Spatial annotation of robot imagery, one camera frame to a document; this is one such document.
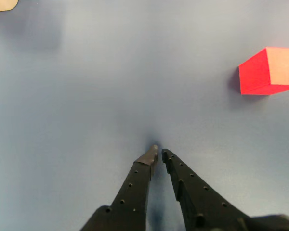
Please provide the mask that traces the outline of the gripper black left finger with grey tip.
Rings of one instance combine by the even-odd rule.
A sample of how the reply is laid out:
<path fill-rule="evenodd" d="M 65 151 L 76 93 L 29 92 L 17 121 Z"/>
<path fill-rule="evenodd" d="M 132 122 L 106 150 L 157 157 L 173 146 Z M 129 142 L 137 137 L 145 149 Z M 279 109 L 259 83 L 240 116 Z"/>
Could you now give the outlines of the gripper black left finger with grey tip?
<path fill-rule="evenodd" d="M 136 159 L 111 205 L 98 208 L 83 231 L 145 231 L 149 185 L 158 161 L 158 146 Z"/>

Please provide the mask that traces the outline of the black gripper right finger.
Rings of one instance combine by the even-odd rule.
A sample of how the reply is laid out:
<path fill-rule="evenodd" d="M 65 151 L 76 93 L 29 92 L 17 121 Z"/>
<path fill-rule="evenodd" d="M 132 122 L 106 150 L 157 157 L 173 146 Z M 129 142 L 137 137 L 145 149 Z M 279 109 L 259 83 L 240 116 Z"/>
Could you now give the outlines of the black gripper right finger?
<path fill-rule="evenodd" d="M 171 177 L 187 231 L 247 231 L 247 215 L 235 208 L 168 149 L 162 160 Z"/>

